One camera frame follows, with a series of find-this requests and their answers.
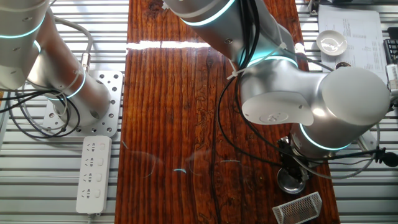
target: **power strip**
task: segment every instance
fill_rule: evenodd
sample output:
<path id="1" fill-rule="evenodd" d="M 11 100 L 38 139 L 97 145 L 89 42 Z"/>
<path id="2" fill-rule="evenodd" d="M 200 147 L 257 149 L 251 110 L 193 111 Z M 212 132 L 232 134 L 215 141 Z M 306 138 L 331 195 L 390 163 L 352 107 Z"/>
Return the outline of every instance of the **power strip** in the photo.
<path id="1" fill-rule="evenodd" d="M 86 137 L 81 154 L 76 200 L 78 213 L 101 213 L 106 209 L 112 140 L 107 136 Z"/>

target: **wooden board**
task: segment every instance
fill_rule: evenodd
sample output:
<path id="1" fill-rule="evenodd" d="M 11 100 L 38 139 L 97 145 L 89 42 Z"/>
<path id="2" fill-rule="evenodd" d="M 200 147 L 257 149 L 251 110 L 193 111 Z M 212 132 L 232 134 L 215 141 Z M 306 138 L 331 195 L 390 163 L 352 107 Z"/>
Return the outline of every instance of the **wooden board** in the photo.
<path id="1" fill-rule="evenodd" d="M 302 42 L 295 1 L 266 4 L 294 41 Z M 130 1 L 127 40 L 201 42 L 160 0 Z M 299 64 L 308 70 L 305 62 Z M 303 194 L 287 195 L 276 182 L 278 167 L 242 156 L 223 139 L 215 108 L 231 71 L 228 61 L 207 47 L 128 52 L 115 223 L 277 223 L 272 207 L 316 191 L 322 214 L 311 223 L 340 222 L 330 180 L 314 177 Z M 279 161 L 234 110 L 233 89 L 222 102 L 221 122 L 237 145 Z M 276 142 L 290 125 L 258 128 Z M 330 173 L 327 166 L 318 171 Z"/>

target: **metal mounting plate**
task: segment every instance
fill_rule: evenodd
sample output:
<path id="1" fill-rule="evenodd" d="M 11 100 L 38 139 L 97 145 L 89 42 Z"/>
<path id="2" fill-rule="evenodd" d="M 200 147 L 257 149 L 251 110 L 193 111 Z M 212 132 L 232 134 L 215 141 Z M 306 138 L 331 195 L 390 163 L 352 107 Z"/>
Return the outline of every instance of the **metal mounting plate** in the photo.
<path id="1" fill-rule="evenodd" d="M 103 135 L 112 137 L 118 131 L 118 119 L 120 110 L 121 93 L 123 87 L 123 74 L 119 71 L 90 71 L 91 77 L 102 82 L 111 95 L 111 103 L 108 112 L 97 123 L 90 126 L 79 127 L 69 136 L 97 136 Z M 49 128 L 57 128 L 65 124 L 59 116 L 54 113 L 53 104 L 48 100 L 45 109 L 43 126 Z M 67 127 L 66 133 L 71 131 L 74 127 Z M 56 131 L 47 131 L 49 134 L 54 134 Z"/>

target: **mesh basket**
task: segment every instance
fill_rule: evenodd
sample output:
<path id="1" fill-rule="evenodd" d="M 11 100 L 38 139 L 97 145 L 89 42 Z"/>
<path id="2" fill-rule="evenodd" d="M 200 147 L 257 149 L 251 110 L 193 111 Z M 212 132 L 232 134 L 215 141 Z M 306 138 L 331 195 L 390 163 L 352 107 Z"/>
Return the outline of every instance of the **mesh basket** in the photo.
<path id="1" fill-rule="evenodd" d="M 322 199 L 318 192 L 272 208 L 279 224 L 300 224 L 319 216 Z"/>

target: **white bowl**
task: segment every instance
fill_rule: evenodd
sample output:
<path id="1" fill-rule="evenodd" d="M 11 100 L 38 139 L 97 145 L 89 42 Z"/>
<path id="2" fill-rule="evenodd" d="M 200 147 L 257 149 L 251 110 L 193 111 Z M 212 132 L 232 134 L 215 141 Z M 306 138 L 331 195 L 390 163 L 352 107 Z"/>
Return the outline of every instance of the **white bowl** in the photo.
<path id="1" fill-rule="evenodd" d="M 318 35 L 317 45 L 323 53 L 337 56 L 346 51 L 348 44 L 343 34 L 334 30 L 325 30 Z"/>

